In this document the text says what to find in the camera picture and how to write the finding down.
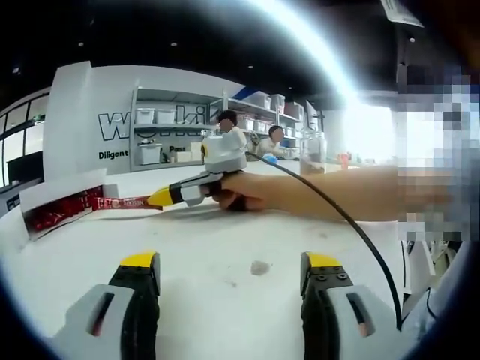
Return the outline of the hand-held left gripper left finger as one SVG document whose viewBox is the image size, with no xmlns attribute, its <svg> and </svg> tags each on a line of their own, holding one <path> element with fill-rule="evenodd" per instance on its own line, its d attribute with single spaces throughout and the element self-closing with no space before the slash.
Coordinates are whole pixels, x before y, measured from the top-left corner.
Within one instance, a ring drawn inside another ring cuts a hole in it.
<svg viewBox="0 0 480 360">
<path fill-rule="evenodd" d="M 124 258 L 107 284 L 72 304 L 52 337 L 60 359 L 155 359 L 161 292 L 160 255 Z"/>
</svg>

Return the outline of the person's right hand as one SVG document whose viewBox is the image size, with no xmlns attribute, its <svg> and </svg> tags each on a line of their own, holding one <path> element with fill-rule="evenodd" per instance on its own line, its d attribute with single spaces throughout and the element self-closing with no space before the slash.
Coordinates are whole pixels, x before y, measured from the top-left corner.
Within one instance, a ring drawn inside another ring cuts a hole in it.
<svg viewBox="0 0 480 360">
<path fill-rule="evenodd" d="M 220 190 L 215 190 L 211 198 L 223 210 L 232 211 L 233 204 L 243 199 L 243 210 L 259 212 L 266 209 L 266 200 L 262 195 L 264 178 L 261 175 L 238 172 L 224 176 L 220 181 Z"/>
</svg>

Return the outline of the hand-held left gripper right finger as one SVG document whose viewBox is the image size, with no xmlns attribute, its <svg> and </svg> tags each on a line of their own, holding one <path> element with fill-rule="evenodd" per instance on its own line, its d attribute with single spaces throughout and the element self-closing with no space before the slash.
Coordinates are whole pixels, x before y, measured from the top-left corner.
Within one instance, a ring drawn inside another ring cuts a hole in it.
<svg viewBox="0 0 480 360">
<path fill-rule="evenodd" d="M 401 359 L 407 334 L 392 309 L 366 286 L 355 285 L 341 263 L 313 252 L 301 255 L 305 359 Z"/>
</svg>

